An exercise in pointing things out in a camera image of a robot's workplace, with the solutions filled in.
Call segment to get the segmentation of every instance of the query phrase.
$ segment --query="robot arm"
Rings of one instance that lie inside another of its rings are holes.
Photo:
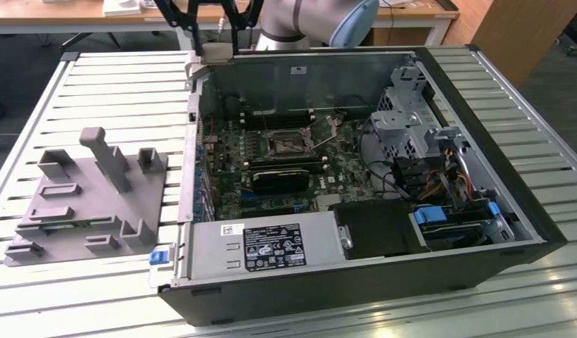
[[[258,50],[308,48],[307,37],[354,48],[372,26],[379,0],[267,0]]]
[[[258,50],[307,48],[306,37],[330,47],[352,48],[366,37],[379,8],[379,0],[251,0],[239,12],[234,0],[188,0],[183,13],[172,0],[155,0],[171,27],[191,32],[196,55],[203,48],[198,36],[198,7],[222,5],[232,32],[232,53],[239,53],[238,31],[254,28],[262,8],[262,36]]]

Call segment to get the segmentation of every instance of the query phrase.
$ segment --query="gray plastic part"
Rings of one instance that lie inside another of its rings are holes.
[[[51,184],[40,187],[37,194],[48,199],[49,197],[73,196],[81,193],[77,183]]]
[[[166,170],[155,148],[143,148],[137,151],[137,165],[140,166],[143,174],[158,173]]]
[[[119,229],[121,227],[121,220],[113,215],[107,220],[95,220],[91,222],[91,227],[95,230]]]
[[[92,151],[100,169],[109,178],[117,192],[127,192],[132,187],[124,175],[125,164],[121,164],[119,160],[123,155],[117,148],[113,148],[111,152],[109,146],[104,142],[104,129],[101,127],[84,128],[80,134],[80,144]]]
[[[104,251],[115,251],[119,248],[119,243],[109,234],[103,236],[88,236],[85,237],[84,247],[93,253]]]
[[[73,216],[73,209],[68,206],[55,208],[35,208],[27,216],[31,220],[59,220]]]
[[[43,247],[33,242],[21,242],[9,245],[5,255],[12,259],[32,259],[43,255]]]
[[[73,160],[65,150],[47,150],[37,162],[37,168],[40,168],[44,175],[53,182],[57,182],[59,180],[68,178],[65,174],[65,166],[71,164],[73,164]]]
[[[167,155],[141,149],[141,156],[120,157],[117,148],[99,138],[104,134],[99,128],[85,134],[96,135],[99,156],[107,151],[107,166],[132,188],[117,192],[111,175],[93,158],[72,160],[63,150],[48,150],[41,164],[53,163],[61,171],[47,166],[5,251],[8,266],[147,254],[156,244]]]
[[[121,224],[121,229],[119,230],[119,238],[131,247],[140,247],[148,245],[148,243],[152,243],[155,240],[155,234],[144,224],[143,220],[137,222],[136,229],[129,225],[128,222],[124,221]]]

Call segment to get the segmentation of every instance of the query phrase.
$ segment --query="blue tab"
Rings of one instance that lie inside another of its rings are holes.
[[[423,224],[426,222],[426,218],[423,217],[422,210],[416,210],[414,213],[414,218],[416,219],[418,224]]]
[[[419,208],[414,213],[418,224],[431,223],[431,222],[444,222],[447,217],[439,206],[424,206]]]
[[[499,210],[499,206],[495,202],[488,202],[488,210],[491,211],[494,216],[502,213],[502,211]]]
[[[148,264],[159,265],[167,264],[170,262],[170,252],[168,251],[152,251],[148,255]]]

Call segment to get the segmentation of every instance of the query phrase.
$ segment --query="white label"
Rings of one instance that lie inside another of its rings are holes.
[[[291,75],[302,75],[307,74],[307,67],[291,67],[290,68]]]
[[[224,224],[220,228],[220,236],[230,236],[232,234],[243,234],[244,224]]]

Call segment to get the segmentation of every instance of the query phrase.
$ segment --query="warning label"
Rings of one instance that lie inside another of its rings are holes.
[[[306,265],[299,224],[254,227],[243,230],[247,271]]]

